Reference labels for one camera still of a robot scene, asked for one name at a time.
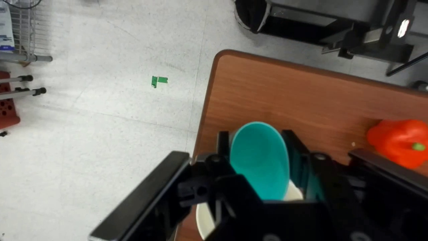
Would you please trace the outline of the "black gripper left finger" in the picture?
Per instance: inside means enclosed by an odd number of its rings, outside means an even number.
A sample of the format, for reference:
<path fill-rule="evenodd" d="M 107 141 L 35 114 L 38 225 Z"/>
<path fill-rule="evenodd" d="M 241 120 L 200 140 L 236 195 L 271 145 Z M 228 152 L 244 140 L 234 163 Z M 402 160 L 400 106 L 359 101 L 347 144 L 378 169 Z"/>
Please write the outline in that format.
<path fill-rule="evenodd" d="M 230 165 L 230 136 L 228 132 L 220 132 L 217 137 L 218 171 L 222 176 L 234 176 Z"/>

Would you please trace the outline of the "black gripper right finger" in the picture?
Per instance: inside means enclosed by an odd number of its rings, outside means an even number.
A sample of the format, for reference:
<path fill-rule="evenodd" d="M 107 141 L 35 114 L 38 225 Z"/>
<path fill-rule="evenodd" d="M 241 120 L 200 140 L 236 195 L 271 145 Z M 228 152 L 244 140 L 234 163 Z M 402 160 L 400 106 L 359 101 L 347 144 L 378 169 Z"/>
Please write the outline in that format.
<path fill-rule="evenodd" d="M 312 153 L 292 130 L 284 130 L 283 138 L 289 152 L 291 180 L 309 201 L 327 200 L 328 157 Z"/>

